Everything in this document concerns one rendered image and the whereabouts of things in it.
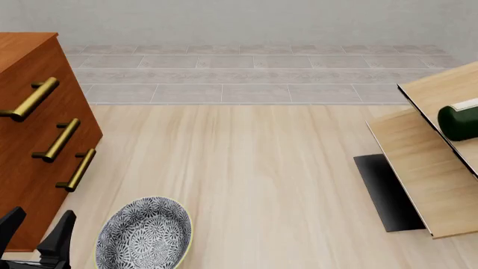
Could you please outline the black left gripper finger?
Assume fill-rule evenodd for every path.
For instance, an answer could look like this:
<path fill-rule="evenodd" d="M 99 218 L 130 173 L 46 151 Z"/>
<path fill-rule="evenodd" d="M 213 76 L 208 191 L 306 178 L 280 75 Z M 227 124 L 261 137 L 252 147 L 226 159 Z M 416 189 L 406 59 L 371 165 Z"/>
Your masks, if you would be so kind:
<path fill-rule="evenodd" d="M 7 245 L 25 217 L 25 211 L 17 206 L 0 219 L 0 253 L 5 252 Z"/>
<path fill-rule="evenodd" d="M 64 212 L 55 228 L 37 246 L 42 269 L 71 269 L 69 249 L 75 220 L 73 210 Z"/>

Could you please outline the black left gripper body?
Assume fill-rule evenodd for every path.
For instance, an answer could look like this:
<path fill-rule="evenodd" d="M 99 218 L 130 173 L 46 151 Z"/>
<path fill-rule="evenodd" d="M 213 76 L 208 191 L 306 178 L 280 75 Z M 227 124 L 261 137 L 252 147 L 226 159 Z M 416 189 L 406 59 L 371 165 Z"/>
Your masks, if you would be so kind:
<path fill-rule="evenodd" d="M 57 264 L 41 264 L 39 262 L 14 262 L 0 259 L 0 269 L 54 269 Z"/>

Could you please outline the pale wooden wine rack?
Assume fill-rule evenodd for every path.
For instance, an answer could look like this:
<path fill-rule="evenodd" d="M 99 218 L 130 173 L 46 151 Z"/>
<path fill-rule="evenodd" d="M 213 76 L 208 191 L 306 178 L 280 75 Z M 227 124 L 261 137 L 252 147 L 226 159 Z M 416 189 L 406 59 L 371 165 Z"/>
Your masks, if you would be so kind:
<path fill-rule="evenodd" d="M 478 62 L 401 84 L 411 108 L 367 122 L 380 154 L 354 161 L 387 232 L 478 233 Z M 475 138 L 450 140 L 438 112 L 475 111 Z"/>

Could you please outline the dark green wine bottle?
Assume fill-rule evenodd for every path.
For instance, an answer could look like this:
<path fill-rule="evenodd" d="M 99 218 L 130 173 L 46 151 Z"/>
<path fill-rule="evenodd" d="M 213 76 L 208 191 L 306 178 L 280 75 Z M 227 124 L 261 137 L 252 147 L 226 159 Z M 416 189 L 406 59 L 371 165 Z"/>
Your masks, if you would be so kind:
<path fill-rule="evenodd" d="M 438 112 L 438 124 L 449 140 L 478 138 L 478 98 L 443 107 Z"/>

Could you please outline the blue-white patterned bowl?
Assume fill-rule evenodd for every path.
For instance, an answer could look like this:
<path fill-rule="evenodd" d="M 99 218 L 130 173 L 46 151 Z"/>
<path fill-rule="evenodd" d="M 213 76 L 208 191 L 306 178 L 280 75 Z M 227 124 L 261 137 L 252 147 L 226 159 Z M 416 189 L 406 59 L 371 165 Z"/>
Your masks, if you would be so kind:
<path fill-rule="evenodd" d="M 167 197 L 143 197 L 113 214 L 98 234 L 96 269 L 176 269 L 193 240 L 187 210 Z"/>

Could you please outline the wooden cabinet with drawers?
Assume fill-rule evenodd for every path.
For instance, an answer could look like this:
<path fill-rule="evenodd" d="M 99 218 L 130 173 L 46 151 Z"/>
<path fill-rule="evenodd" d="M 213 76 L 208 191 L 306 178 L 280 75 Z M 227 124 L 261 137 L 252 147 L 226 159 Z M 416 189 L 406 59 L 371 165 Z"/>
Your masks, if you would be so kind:
<path fill-rule="evenodd" d="M 0 217 L 19 206 L 26 217 L 6 250 L 31 252 L 66 199 L 57 182 L 68 182 L 81 159 L 95 149 L 102 131 L 69 65 L 56 33 L 0 33 L 0 110 L 13 110 L 34 89 L 56 78 L 60 84 L 22 123 L 0 117 Z M 57 123 L 81 125 L 53 163 L 32 158 L 45 152 L 63 131 Z"/>

